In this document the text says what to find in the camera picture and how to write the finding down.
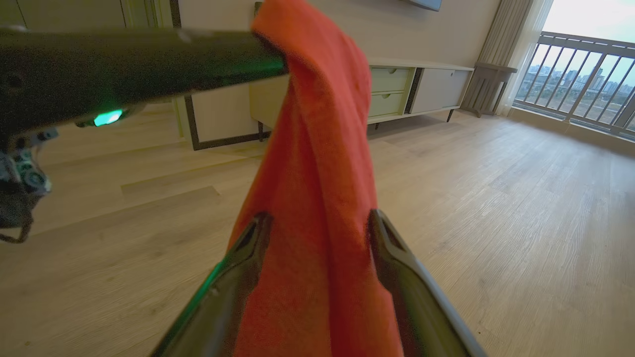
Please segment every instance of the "sky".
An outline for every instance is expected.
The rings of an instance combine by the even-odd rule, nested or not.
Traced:
[[[543,31],[635,43],[635,0],[554,0]],[[547,47],[538,48],[532,65],[540,65]],[[553,67],[559,51],[559,48],[552,48],[545,65]],[[555,71],[565,69],[572,53],[573,50],[563,50]],[[569,69],[578,69],[585,56],[586,52],[578,51]],[[599,55],[595,53],[589,55],[581,75],[590,74],[598,59]],[[617,57],[607,56],[601,66],[603,76],[609,74],[616,61]],[[619,83],[631,64],[632,59],[623,58],[609,80]],[[624,83],[635,85],[635,66]]]

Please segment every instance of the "sheer white curtain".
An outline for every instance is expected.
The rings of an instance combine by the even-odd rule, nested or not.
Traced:
[[[509,67],[517,68],[518,72],[512,75],[505,89],[505,93],[503,93],[498,111],[496,112],[496,114],[500,116],[507,116],[509,114],[509,109],[511,109],[514,103],[518,88],[520,88],[525,72],[530,65],[531,56],[536,48],[538,38],[547,21],[549,10],[551,10],[553,2],[554,0],[533,0],[533,4],[531,4],[531,9],[527,14],[527,19],[521,29],[516,48],[514,48],[514,53],[509,62]]]

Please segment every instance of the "orange towel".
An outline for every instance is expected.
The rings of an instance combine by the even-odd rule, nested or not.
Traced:
[[[266,0],[253,30],[286,53],[291,80],[230,241],[274,217],[234,355],[402,356],[364,235],[377,207],[366,57],[304,0]]]

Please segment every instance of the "metal railing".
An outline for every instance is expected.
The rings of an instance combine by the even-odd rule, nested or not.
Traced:
[[[514,106],[635,139],[635,43],[543,32]]]

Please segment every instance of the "cabinet top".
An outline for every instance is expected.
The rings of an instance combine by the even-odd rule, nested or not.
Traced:
[[[473,71],[470,67],[461,67],[459,65],[452,64],[440,64],[436,62],[416,61],[416,60],[403,60],[397,58],[380,58],[369,57],[368,64],[371,66],[393,66],[393,67],[416,67],[416,68],[437,68],[437,69],[453,69],[456,71]]]

